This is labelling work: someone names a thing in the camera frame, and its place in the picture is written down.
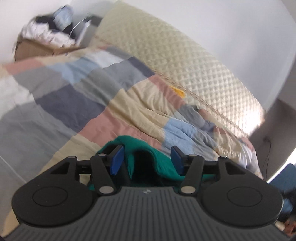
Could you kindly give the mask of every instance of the white logo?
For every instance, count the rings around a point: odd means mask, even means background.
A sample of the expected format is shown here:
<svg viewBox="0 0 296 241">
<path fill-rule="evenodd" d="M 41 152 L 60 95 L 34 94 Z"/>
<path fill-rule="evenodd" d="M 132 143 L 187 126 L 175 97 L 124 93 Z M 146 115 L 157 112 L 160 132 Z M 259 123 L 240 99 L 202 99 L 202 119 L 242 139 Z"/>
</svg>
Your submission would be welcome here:
<svg viewBox="0 0 296 241">
<path fill-rule="evenodd" d="M 149 194 L 149 193 L 151 193 L 151 191 L 149 189 L 146 189 L 145 191 L 143 191 L 143 193 Z"/>
</svg>

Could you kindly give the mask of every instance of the white cable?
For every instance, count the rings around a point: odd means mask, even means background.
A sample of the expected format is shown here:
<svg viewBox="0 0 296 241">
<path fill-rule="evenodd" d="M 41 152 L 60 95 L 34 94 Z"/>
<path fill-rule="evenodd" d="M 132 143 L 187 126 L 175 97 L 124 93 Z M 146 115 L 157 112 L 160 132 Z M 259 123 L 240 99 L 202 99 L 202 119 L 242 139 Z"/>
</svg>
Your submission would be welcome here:
<svg viewBox="0 0 296 241">
<path fill-rule="evenodd" d="M 21 179 L 22 181 L 23 181 L 23 183 L 27 183 L 26 182 L 26 180 L 25 179 L 23 179 L 14 169 L 13 169 L 13 167 L 12 166 L 10 166 L 9 165 L 9 163 L 8 162 L 6 162 L 4 159 L 3 159 L 3 157 L 2 156 L 0 156 L 0 158 L 5 162 L 5 164 L 6 165 L 8 165 L 8 167 L 13 171 L 13 173 L 19 178 L 19 179 Z"/>
<path fill-rule="evenodd" d="M 88 17 L 85 17 L 84 19 L 82 19 L 79 23 L 77 23 L 77 24 L 75 25 L 74 28 L 76 28 L 76 26 L 77 26 L 78 24 L 80 24 L 83 20 L 86 20 L 87 18 L 88 18 Z M 71 32 L 70 32 L 70 34 L 69 34 L 69 38 L 71 37 L 71 34 L 72 34 L 74 28 L 71 30 Z"/>
</svg>

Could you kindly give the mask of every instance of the white cloth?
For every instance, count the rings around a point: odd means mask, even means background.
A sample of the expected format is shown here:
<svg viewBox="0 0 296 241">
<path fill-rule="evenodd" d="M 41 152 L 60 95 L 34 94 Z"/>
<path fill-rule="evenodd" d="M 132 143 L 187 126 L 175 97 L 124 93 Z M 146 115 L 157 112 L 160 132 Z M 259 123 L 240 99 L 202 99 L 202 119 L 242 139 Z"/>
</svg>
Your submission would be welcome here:
<svg viewBox="0 0 296 241">
<path fill-rule="evenodd" d="M 69 38 L 68 34 L 63 32 L 52 32 L 48 23 L 29 22 L 22 29 L 23 38 L 36 39 L 46 44 L 52 44 L 57 47 L 71 47 L 75 44 L 75 40 Z"/>
</svg>

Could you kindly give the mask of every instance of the bed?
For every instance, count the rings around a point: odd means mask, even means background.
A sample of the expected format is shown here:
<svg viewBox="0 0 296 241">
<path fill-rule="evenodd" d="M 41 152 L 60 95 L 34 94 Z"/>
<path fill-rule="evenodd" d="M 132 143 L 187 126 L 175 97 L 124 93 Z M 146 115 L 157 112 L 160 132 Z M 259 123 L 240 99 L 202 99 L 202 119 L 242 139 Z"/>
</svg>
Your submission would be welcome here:
<svg viewBox="0 0 296 241">
<path fill-rule="evenodd" d="M 262 177 L 246 138 L 263 120 L 258 101 L 198 44 L 125 3 L 88 48 L 2 65 L 0 86 L 3 236 L 17 225 L 10 202 L 21 185 L 67 156 L 89 159 L 120 135 L 166 155 L 173 145 L 206 160 L 227 155 Z"/>
</svg>

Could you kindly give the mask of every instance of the power cord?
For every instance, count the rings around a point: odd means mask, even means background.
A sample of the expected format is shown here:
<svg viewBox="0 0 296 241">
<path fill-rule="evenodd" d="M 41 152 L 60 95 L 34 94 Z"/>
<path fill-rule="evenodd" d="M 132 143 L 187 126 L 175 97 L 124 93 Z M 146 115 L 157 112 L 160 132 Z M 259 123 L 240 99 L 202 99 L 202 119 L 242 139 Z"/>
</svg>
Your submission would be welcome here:
<svg viewBox="0 0 296 241">
<path fill-rule="evenodd" d="M 264 166 L 265 166 L 265 163 L 267 161 L 266 168 L 265 168 L 265 181 L 266 181 L 266 179 L 267 179 L 267 168 L 268 168 L 268 162 L 269 162 L 269 155 L 270 155 L 270 150 L 271 150 L 271 140 L 268 137 L 265 137 L 263 139 L 263 141 L 264 142 L 269 142 L 269 151 L 268 151 L 268 154 L 267 154 L 267 156 L 265 158 L 265 161 L 264 161 L 264 164 L 263 164 L 263 168 L 262 168 L 262 172 L 264 172 Z"/>
</svg>

